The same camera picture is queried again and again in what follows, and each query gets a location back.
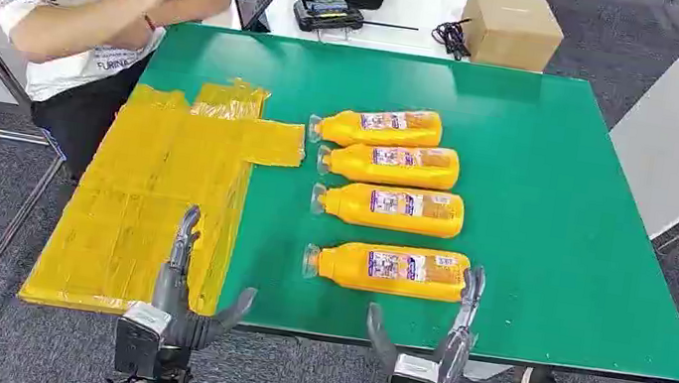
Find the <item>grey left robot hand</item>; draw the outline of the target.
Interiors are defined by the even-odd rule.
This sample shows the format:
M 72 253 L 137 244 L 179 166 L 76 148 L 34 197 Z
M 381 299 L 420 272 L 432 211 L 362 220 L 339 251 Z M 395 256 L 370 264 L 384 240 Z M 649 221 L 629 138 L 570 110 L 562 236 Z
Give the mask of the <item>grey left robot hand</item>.
M 250 311 L 257 295 L 255 288 L 245 288 L 230 307 L 210 317 L 189 308 L 187 277 L 192 249 L 201 235 L 195 231 L 200 219 L 197 204 L 184 213 L 169 259 L 158 272 L 151 303 L 171 317 L 164 332 L 164 343 L 189 350 L 202 350 L 232 330 Z

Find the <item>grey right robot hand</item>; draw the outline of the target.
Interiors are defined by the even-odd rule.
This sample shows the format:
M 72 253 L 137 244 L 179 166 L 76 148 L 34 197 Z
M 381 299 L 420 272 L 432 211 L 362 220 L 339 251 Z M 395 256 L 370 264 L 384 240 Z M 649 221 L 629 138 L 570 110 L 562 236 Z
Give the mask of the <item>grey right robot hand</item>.
M 481 266 L 464 271 L 464 287 L 461 289 L 461 303 L 451 328 L 436 349 L 425 358 L 435 364 L 436 383 L 456 383 L 463 375 L 469 359 L 475 336 L 472 334 L 475 314 L 485 289 L 486 275 Z M 372 348 L 379 357 L 385 371 L 392 375 L 399 363 L 400 353 L 389 339 L 383 324 L 382 308 L 377 303 L 368 305 L 366 319 L 367 334 Z

